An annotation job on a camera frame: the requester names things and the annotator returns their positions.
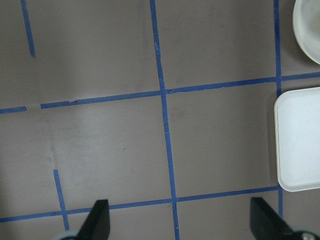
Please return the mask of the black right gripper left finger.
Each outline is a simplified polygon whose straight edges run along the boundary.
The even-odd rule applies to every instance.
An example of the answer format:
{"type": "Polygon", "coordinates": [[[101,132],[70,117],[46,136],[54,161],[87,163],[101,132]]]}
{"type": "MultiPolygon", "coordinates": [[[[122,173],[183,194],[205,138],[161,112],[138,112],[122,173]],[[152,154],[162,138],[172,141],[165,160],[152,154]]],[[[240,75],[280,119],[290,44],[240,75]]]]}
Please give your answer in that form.
{"type": "Polygon", "coordinates": [[[77,240],[107,240],[111,232],[109,201],[97,200],[81,226],[77,240]]]}

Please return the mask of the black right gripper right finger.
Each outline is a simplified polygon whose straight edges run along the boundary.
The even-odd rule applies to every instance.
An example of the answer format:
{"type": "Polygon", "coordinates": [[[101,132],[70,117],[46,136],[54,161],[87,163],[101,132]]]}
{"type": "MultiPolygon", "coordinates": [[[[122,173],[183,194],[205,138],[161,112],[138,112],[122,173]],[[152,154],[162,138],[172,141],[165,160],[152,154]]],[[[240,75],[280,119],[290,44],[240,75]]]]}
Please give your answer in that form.
{"type": "Polygon", "coordinates": [[[250,230],[256,240],[301,239],[262,197],[250,199],[250,230]]]}

